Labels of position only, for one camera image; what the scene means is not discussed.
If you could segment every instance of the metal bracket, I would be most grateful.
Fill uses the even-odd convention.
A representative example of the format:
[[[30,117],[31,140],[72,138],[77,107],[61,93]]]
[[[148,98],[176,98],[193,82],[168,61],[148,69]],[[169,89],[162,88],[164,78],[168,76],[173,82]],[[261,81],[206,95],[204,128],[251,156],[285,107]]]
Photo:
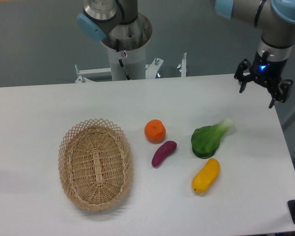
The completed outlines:
[[[164,60],[160,58],[156,58],[154,62],[149,65],[146,65],[146,79],[155,79],[159,78],[158,70],[162,66]],[[78,65],[74,65],[78,78],[75,80],[75,83],[88,83],[88,82],[96,82],[101,81],[101,78],[108,77],[112,75],[112,71],[110,68],[102,68],[102,69],[91,69],[91,70],[79,70]]]
[[[158,75],[158,71],[161,68],[164,60],[160,58],[155,58],[154,62],[148,66],[146,70],[146,79],[155,79],[156,77],[160,77]]]
[[[188,72],[188,67],[187,67],[187,53],[183,54],[183,58],[181,60],[181,63],[178,64],[177,70],[179,73],[181,73],[181,77],[186,77],[187,72]]]

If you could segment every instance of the white table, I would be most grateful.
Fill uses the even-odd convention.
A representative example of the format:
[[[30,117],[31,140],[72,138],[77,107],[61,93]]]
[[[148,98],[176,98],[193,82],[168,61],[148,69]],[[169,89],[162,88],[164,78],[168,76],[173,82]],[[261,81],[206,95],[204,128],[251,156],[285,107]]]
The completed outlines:
[[[237,236],[295,230],[287,201],[295,171],[266,89],[243,94],[232,75],[0,88],[0,236]],[[191,188],[206,160],[190,137],[230,117],[236,132],[215,154],[221,173],[204,196]],[[131,145],[134,182],[117,207],[89,213],[64,194],[58,150],[75,124],[104,118]],[[144,126],[160,119],[175,154],[151,166],[160,145]]]

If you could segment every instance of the gray floor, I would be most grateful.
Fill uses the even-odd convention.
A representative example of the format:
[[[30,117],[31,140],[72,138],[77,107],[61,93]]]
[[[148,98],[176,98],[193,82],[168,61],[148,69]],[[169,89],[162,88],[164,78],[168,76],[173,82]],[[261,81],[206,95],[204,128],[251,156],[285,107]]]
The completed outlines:
[[[208,0],[138,2],[153,25],[147,62],[165,60],[163,77],[178,76],[184,52],[188,76],[234,73],[244,58],[254,58],[261,32],[216,15]],[[74,64],[80,69],[109,67],[104,48],[78,28],[82,5],[82,0],[0,2],[0,87],[73,83]],[[283,78],[295,82],[295,46]],[[276,106],[280,120],[294,104],[295,84],[289,100]],[[295,165],[295,122],[284,135]]]

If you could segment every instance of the yellow vegetable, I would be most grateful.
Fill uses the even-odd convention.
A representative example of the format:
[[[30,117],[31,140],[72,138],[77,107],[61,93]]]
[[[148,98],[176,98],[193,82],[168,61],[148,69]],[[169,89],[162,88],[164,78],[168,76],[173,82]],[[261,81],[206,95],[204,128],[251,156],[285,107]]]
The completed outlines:
[[[198,193],[204,193],[214,183],[220,173],[220,163],[214,158],[209,159],[206,165],[194,176],[192,188]]]

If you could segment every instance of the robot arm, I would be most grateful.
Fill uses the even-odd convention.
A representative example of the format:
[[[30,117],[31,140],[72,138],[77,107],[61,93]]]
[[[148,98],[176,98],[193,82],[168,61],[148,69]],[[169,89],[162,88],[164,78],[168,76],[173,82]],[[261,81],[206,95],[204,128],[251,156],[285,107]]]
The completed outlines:
[[[84,0],[78,24],[90,38],[101,41],[116,26],[128,25],[137,17],[137,0]]]
[[[295,43],[295,0],[216,0],[215,9],[263,31],[252,65],[244,59],[235,73],[239,92],[254,81],[271,94],[269,108],[285,102],[293,81],[281,80],[281,74]]]

